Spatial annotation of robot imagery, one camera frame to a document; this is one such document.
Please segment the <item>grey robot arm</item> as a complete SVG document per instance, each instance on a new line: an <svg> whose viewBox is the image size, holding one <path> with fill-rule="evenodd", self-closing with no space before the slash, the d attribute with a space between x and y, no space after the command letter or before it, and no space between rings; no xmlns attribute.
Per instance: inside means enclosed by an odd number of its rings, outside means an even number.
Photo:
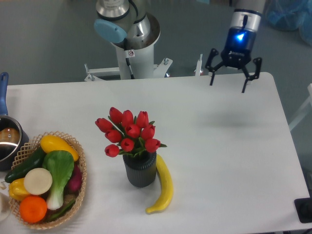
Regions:
<svg viewBox="0 0 312 234"><path fill-rule="evenodd" d="M159 23L146 11L145 0L99 0L95 31L116 49L121 79L140 79L153 75L167 76L172 60L165 58L154 64L154 44L160 36ZM261 21L261 13L248 8L233 12L226 43L222 52L211 49L205 68L211 73L211 83L221 67L242 70L245 84L258 79L262 58L252 58L251 52Z"/></svg>

